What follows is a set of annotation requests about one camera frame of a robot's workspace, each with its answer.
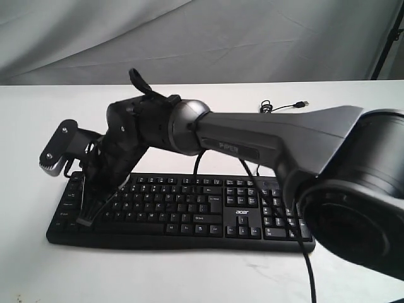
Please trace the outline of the grey black piper robot arm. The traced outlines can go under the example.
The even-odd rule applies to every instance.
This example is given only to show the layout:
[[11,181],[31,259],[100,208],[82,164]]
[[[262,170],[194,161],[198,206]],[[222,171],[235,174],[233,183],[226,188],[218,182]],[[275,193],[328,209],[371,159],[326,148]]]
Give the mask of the grey black piper robot arm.
[[403,278],[403,112],[350,105],[300,114],[214,113],[199,100],[155,92],[110,104],[107,132],[83,161],[91,225],[149,147],[213,150],[272,169],[287,208],[321,245],[351,263]]

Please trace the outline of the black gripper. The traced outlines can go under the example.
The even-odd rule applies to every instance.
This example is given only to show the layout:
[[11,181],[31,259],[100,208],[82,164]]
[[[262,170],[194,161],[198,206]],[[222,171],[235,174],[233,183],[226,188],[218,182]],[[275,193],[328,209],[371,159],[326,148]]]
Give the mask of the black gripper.
[[100,212],[125,185],[148,150],[136,136],[107,131],[96,141],[83,165],[80,212],[76,222],[92,226]]

